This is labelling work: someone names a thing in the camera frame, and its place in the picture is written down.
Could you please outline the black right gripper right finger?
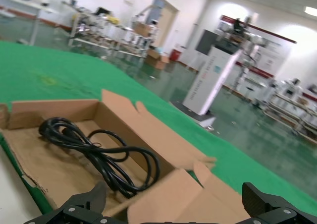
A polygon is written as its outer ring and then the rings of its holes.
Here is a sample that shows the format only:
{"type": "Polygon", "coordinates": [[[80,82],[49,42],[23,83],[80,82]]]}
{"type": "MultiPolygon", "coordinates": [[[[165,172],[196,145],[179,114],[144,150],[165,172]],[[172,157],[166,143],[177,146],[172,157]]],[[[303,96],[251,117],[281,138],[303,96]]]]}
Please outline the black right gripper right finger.
{"type": "Polygon", "coordinates": [[[316,224],[316,216],[297,209],[281,196],[259,191],[250,182],[242,184],[242,204],[250,215],[243,224],[316,224]]]}

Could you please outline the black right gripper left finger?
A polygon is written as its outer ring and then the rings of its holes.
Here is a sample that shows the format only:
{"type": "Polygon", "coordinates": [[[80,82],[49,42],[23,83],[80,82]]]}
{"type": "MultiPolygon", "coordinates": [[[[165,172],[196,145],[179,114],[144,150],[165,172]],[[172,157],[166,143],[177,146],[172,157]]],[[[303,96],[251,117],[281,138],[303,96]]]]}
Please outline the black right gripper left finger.
{"type": "Polygon", "coordinates": [[[28,224],[96,224],[103,219],[106,185],[99,182],[85,193],[72,195],[61,207],[27,221],[28,224]]]}

